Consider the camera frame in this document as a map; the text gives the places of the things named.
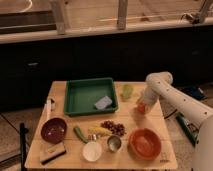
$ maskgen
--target floor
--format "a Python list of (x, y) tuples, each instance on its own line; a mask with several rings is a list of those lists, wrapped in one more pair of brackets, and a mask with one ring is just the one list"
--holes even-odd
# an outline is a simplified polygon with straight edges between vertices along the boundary
[[(199, 87), (203, 90), (206, 97), (202, 100), (202, 102), (213, 107), (213, 85), (211, 83), (207, 83)], [(160, 103), (164, 116), (168, 116), (168, 114), (175, 110), (162, 98), (160, 98)], [(33, 108), (21, 111), (4, 112), (0, 114), (0, 161), (19, 154), (18, 131), (19, 124), (21, 122), (24, 122), (25, 126), (29, 129), (29, 133), (26, 135), (26, 140), (28, 145), (30, 145), (41, 112), (42, 108)], [(166, 119), (166, 124), (168, 126), (178, 162), (178, 169), (176, 171), (190, 171), (194, 147), (191, 145), (177, 123), (175, 119), (176, 114), (177, 113)], [(0, 170), (20, 170), (19, 157), (12, 158), (6, 162), (0, 162)]]

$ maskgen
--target metal stand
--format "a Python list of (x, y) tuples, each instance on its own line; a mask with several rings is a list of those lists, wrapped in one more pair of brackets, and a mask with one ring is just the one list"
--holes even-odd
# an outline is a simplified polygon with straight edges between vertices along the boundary
[(119, 30), (126, 29), (127, 6), (128, 0), (119, 0), (117, 21), (117, 27)]
[(24, 123), (20, 124), (20, 152), (21, 152), (21, 171), (26, 171), (27, 169), (24, 167), (24, 163), (27, 158), (26, 152), (26, 139), (25, 134), (28, 133), (28, 129), (25, 128)]

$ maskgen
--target metal cup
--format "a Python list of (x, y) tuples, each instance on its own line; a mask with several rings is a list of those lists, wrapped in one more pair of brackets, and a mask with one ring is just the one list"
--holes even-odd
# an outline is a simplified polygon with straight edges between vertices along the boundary
[(112, 152), (116, 152), (121, 148), (121, 139), (119, 136), (112, 135), (107, 140), (107, 145)]

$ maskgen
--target green cucumber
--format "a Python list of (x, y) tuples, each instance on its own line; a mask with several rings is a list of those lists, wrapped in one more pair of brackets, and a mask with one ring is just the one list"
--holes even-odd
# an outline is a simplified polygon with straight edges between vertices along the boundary
[(75, 135), (85, 144), (89, 141), (85, 138), (84, 134), (82, 133), (79, 126), (74, 126), (73, 131), (75, 132)]

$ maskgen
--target small white bowl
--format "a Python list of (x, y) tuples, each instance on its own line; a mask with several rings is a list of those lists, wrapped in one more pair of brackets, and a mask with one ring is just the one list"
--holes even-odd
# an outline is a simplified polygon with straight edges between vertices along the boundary
[(98, 142), (90, 141), (83, 148), (83, 156), (87, 161), (95, 162), (102, 154), (102, 147)]

